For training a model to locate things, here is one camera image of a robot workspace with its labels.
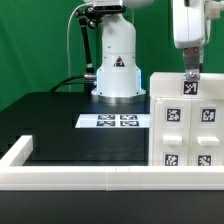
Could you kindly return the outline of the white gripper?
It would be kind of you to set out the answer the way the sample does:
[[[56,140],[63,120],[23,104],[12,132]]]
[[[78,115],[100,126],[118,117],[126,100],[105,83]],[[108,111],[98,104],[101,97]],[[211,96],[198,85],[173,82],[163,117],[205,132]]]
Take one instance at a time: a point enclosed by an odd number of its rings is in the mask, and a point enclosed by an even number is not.
[[[203,65],[202,46],[206,44],[206,0],[172,0],[175,47],[183,50],[187,81],[198,81]]]

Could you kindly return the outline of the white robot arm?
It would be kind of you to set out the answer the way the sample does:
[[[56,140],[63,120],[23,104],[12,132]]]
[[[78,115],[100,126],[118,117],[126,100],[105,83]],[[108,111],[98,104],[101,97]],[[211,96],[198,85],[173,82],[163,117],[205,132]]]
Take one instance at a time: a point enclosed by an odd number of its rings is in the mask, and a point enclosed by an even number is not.
[[[136,65],[136,30],[124,19],[127,8],[142,8],[155,0],[83,0],[87,18],[102,24],[102,64],[96,72],[92,97],[108,103],[130,103],[143,98],[141,70]],[[183,51],[186,79],[200,79],[206,43],[206,0],[172,0],[173,37]]]

